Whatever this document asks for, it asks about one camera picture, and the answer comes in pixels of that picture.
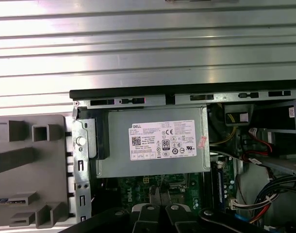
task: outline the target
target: metal bracket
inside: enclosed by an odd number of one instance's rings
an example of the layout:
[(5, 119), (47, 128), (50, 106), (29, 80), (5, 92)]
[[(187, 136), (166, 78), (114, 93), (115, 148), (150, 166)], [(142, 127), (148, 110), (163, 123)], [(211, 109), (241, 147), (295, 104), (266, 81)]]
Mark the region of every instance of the metal bracket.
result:
[(77, 222), (90, 218), (92, 211), (89, 152), (96, 152), (96, 148), (94, 150), (91, 145), (95, 140), (89, 139), (89, 128), (93, 125), (95, 126), (93, 119), (75, 120), (72, 128)]

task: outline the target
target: white label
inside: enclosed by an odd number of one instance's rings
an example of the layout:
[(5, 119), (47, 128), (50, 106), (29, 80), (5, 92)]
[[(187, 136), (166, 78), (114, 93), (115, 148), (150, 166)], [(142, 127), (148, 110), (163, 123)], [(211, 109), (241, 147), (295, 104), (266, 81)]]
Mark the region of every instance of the white label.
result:
[(131, 160), (197, 155), (194, 120), (132, 124), (129, 140)]
[(288, 111), (289, 111), (289, 118), (294, 118), (295, 117), (295, 108), (294, 107), (289, 108)]
[(253, 164), (257, 164), (257, 165), (262, 164), (262, 162), (260, 162), (260, 161), (257, 160), (257, 159), (254, 159), (254, 158), (249, 158), (248, 160), (251, 161)]
[(251, 128), (248, 130), (248, 132), (253, 135), (254, 137), (257, 137), (257, 128)]

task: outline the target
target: aluminum panel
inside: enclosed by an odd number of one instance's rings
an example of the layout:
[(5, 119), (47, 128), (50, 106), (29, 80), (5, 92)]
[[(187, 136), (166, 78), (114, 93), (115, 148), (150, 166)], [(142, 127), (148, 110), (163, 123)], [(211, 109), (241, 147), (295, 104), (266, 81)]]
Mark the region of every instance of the aluminum panel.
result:
[(287, 79), (296, 0), (0, 1), (0, 116), (69, 111), (70, 89)]

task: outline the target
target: ce mark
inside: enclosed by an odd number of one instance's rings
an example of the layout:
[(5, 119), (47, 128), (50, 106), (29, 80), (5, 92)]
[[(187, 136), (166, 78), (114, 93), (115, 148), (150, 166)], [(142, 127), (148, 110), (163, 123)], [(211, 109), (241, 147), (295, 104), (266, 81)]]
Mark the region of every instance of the ce mark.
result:
[(166, 131), (166, 134), (167, 134), (167, 135), (170, 135), (170, 134), (173, 135), (173, 130), (167, 130), (167, 131)]

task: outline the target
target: power connector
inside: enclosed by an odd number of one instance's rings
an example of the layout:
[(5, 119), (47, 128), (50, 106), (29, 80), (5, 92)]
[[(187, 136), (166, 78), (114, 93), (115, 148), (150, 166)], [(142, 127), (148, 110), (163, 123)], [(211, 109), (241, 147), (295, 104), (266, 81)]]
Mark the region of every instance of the power connector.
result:
[(237, 199), (236, 198), (229, 198), (228, 201), (229, 201), (229, 208), (231, 210), (237, 210), (237, 208), (234, 206), (234, 203), (235, 202), (237, 203)]

